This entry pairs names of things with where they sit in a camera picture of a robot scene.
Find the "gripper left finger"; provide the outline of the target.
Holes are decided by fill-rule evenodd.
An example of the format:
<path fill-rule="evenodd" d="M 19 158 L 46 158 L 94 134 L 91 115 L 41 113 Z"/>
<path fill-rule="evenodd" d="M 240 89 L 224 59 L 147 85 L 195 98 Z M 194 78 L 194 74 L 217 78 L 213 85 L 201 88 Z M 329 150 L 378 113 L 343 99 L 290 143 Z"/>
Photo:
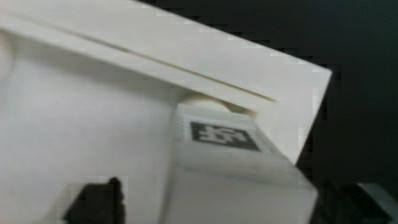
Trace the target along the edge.
<path fill-rule="evenodd" d="M 126 224 L 123 183 L 112 177 L 107 183 L 89 183 L 62 216 L 66 224 Z"/>

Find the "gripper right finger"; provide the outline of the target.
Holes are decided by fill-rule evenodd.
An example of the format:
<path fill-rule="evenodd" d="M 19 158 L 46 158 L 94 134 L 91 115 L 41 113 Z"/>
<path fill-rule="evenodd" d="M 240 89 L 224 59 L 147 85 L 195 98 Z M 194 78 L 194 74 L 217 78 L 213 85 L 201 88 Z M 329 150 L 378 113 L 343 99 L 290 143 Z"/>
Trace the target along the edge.
<path fill-rule="evenodd" d="M 318 224 L 398 224 L 398 201 L 377 184 L 330 184 L 323 188 Z"/>

